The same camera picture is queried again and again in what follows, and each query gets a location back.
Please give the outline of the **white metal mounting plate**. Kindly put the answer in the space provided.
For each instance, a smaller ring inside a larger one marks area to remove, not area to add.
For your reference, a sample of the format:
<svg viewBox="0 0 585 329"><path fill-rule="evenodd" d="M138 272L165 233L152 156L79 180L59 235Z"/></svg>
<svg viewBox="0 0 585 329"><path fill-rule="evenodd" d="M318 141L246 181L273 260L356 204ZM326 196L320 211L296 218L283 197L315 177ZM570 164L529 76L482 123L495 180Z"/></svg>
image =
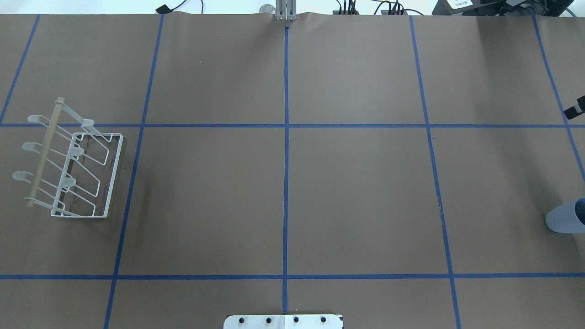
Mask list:
<svg viewBox="0 0 585 329"><path fill-rule="evenodd" d="M337 314L234 315L226 317L224 329L343 329Z"/></svg>

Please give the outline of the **light blue plastic cup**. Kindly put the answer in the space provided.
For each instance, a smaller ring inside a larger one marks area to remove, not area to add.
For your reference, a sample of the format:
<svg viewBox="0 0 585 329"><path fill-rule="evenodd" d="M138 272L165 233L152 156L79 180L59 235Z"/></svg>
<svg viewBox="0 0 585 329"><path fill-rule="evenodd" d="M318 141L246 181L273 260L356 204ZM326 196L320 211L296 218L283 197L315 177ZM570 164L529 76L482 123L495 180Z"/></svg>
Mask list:
<svg viewBox="0 0 585 329"><path fill-rule="evenodd" d="M556 233L585 233L585 198L567 202L549 211L545 223Z"/></svg>

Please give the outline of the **black equipment on table edge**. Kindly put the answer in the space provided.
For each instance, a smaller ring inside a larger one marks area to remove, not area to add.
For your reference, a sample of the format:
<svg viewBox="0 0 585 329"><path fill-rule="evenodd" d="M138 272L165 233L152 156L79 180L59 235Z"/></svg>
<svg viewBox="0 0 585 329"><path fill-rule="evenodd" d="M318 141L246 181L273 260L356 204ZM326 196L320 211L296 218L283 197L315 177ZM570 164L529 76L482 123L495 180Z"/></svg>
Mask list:
<svg viewBox="0 0 585 329"><path fill-rule="evenodd" d="M437 0L433 16L550 16L558 17L573 0Z"/></svg>

